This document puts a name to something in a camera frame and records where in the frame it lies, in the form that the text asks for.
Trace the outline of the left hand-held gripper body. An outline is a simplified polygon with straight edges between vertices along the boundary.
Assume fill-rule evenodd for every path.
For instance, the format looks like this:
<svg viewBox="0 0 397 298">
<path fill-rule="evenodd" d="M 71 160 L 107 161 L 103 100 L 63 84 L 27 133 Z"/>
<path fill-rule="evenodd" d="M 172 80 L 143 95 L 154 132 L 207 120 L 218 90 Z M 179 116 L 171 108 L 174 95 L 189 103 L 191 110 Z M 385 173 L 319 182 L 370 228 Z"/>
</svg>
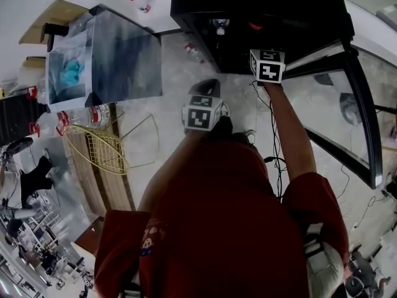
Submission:
<svg viewBox="0 0 397 298">
<path fill-rule="evenodd" d="M 217 97 L 191 95 L 182 108 L 185 129 L 211 131 L 219 121 L 223 101 Z"/>
</svg>

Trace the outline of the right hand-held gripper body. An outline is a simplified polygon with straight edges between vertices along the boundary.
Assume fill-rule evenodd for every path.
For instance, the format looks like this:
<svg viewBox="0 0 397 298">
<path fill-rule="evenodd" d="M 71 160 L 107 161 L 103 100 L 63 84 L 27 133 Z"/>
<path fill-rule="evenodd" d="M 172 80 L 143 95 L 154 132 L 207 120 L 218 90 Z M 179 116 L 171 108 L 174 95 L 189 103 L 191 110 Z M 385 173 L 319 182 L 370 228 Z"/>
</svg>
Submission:
<svg viewBox="0 0 397 298">
<path fill-rule="evenodd" d="M 250 68 L 257 81 L 280 84 L 285 71 L 285 53 L 250 49 Z"/>
</svg>

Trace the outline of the black metal bracket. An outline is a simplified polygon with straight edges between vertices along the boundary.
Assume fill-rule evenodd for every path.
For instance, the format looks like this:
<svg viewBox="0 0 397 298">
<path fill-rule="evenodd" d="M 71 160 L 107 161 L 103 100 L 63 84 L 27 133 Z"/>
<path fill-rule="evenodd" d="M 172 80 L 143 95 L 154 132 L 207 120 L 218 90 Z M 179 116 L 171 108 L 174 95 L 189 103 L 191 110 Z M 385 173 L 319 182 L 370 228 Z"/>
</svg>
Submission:
<svg viewBox="0 0 397 298">
<path fill-rule="evenodd" d="M 53 43 L 56 35 L 65 37 L 67 36 L 68 32 L 69 27 L 66 25 L 44 23 L 40 35 L 40 42 L 43 42 L 45 36 L 48 35 L 47 43 Z"/>
</svg>

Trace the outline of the dark metal cabinet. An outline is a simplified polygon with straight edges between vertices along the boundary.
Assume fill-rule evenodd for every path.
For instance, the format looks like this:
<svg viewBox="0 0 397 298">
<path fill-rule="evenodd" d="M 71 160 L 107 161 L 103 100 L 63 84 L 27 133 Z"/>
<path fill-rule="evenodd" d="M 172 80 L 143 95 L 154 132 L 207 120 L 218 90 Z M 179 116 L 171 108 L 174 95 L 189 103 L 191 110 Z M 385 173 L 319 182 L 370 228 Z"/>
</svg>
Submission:
<svg viewBox="0 0 397 298">
<path fill-rule="evenodd" d="M 0 146 L 30 135 L 30 124 L 44 112 L 45 105 L 26 94 L 0 99 Z"/>
</svg>

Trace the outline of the teal cloth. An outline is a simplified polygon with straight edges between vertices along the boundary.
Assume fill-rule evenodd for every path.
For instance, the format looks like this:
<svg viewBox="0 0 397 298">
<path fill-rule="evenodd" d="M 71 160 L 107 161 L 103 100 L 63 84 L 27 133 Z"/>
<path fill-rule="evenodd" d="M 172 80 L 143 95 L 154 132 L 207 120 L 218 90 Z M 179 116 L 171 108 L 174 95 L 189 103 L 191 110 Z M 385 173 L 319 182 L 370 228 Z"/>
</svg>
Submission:
<svg viewBox="0 0 397 298">
<path fill-rule="evenodd" d="M 80 75 L 84 71 L 84 63 L 77 60 L 68 61 L 60 73 L 60 80 L 68 86 L 75 86 L 79 84 Z"/>
</svg>

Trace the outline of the clear plastic water bottle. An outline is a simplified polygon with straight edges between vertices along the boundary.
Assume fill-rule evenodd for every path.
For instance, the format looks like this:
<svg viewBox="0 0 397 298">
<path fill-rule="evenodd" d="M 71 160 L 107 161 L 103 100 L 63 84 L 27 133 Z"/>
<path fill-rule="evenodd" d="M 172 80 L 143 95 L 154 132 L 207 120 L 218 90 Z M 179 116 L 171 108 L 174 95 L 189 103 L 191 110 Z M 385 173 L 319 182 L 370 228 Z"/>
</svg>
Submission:
<svg viewBox="0 0 397 298">
<path fill-rule="evenodd" d="M 227 26 L 230 24 L 229 19 L 212 19 L 212 23 L 216 28 L 216 34 L 223 36 L 225 34 Z"/>
</svg>

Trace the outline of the person's red shirt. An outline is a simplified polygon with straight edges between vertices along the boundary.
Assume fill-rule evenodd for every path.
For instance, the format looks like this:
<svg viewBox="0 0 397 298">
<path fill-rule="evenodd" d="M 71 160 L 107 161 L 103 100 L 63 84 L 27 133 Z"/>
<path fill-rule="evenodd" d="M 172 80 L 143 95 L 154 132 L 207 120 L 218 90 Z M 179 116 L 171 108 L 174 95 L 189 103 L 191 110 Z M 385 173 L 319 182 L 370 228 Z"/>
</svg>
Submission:
<svg viewBox="0 0 397 298">
<path fill-rule="evenodd" d="M 303 241 L 311 224 L 349 260 L 346 226 L 326 178 L 305 173 L 278 201 L 260 154 L 204 142 L 154 211 L 107 212 L 96 254 L 100 298 L 134 276 L 146 298 L 310 298 Z"/>
</svg>

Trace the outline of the small bottle red label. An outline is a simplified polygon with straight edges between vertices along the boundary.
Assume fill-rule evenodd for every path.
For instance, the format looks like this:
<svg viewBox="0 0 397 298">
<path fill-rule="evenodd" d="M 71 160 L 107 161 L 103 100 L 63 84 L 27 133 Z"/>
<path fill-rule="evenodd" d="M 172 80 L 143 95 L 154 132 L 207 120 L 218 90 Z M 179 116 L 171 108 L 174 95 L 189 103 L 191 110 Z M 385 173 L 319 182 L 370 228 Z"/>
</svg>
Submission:
<svg viewBox="0 0 397 298">
<path fill-rule="evenodd" d="M 194 58 L 200 64 L 205 63 L 205 58 L 202 55 L 202 52 L 198 50 L 198 48 L 192 43 L 187 43 L 184 47 L 185 51 Z"/>
</svg>

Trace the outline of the person's black trousers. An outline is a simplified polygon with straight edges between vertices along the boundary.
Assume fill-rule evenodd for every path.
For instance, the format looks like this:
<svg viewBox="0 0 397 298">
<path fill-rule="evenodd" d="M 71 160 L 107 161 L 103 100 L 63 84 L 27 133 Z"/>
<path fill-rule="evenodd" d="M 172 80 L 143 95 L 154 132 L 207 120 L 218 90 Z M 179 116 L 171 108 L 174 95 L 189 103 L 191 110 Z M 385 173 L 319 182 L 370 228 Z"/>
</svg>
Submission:
<svg viewBox="0 0 397 298">
<path fill-rule="evenodd" d="M 250 141 L 245 133 L 233 132 L 233 124 L 228 116 L 221 116 L 210 131 L 208 135 L 209 140 L 214 141 L 226 141 L 226 142 L 238 142 L 243 144 L 250 144 Z"/>
</svg>

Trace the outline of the person's right forearm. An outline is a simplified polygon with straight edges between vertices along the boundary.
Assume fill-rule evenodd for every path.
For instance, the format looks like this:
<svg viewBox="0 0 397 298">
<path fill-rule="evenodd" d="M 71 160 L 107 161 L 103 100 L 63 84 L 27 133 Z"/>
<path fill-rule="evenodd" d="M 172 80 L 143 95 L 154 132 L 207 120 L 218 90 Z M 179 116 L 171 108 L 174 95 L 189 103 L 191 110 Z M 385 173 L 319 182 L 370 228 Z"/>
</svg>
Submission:
<svg viewBox="0 0 397 298">
<path fill-rule="evenodd" d="M 315 173 L 316 163 L 307 132 L 279 84 L 266 83 L 279 133 L 289 180 L 305 173 Z"/>
</svg>

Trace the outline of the grey white backpack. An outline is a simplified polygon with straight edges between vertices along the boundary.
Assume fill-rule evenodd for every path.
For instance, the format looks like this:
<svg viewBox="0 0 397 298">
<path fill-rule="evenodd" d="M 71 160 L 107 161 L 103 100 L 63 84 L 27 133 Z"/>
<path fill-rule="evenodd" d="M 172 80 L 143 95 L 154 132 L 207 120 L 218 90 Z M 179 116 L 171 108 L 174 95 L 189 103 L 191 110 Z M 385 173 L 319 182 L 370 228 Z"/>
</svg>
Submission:
<svg viewBox="0 0 397 298">
<path fill-rule="evenodd" d="M 311 224 L 303 241 L 310 298 L 331 298 L 344 275 L 342 258 L 322 241 L 322 223 Z"/>
</svg>

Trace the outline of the person's left forearm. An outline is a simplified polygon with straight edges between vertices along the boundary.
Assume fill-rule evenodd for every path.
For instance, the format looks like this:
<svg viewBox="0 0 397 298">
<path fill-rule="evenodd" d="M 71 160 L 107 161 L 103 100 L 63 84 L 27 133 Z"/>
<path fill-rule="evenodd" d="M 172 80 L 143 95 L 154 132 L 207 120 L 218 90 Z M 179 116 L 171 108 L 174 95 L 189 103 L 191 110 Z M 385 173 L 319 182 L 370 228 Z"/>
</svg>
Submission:
<svg viewBox="0 0 397 298">
<path fill-rule="evenodd" d="M 200 142 L 208 135 L 209 132 L 200 130 L 189 130 L 186 133 L 174 152 L 150 179 L 138 207 L 140 212 L 154 211 L 157 201 L 171 179 L 184 167 Z"/>
</svg>

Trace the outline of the striped wooden platform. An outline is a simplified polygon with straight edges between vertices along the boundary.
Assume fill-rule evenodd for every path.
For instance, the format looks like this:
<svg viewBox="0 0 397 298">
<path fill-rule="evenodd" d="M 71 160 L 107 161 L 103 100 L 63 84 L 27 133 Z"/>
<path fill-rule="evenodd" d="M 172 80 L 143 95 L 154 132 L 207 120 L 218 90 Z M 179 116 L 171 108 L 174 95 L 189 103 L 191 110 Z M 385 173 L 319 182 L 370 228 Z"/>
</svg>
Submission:
<svg viewBox="0 0 397 298">
<path fill-rule="evenodd" d="M 119 114 L 115 104 L 110 105 L 110 116 Z M 120 134 L 118 125 L 114 127 Z M 64 136 L 65 147 L 71 155 L 71 170 L 83 190 L 83 203 L 88 211 L 103 216 L 108 210 L 135 210 L 132 192 L 126 175 L 110 174 L 90 164 L 75 152 Z"/>
</svg>

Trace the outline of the large clear water jug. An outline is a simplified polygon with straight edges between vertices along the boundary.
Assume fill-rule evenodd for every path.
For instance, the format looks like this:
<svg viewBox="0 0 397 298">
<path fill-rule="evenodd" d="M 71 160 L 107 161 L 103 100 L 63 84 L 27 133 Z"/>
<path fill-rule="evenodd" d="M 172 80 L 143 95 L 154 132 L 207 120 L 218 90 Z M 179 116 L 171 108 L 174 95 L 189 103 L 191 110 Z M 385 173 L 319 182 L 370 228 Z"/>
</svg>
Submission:
<svg viewBox="0 0 397 298">
<path fill-rule="evenodd" d="M 65 111 L 45 113 L 37 120 L 38 138 L 62 137 L 70 122 Z"/>
<path fill-rule="evenodd" d="M 71 125 L 99 129 L 107 125 L 110 119 L 110 109 L 107 104 L 103 104 L 70 110 L 67 115 Z"/>
</svg>

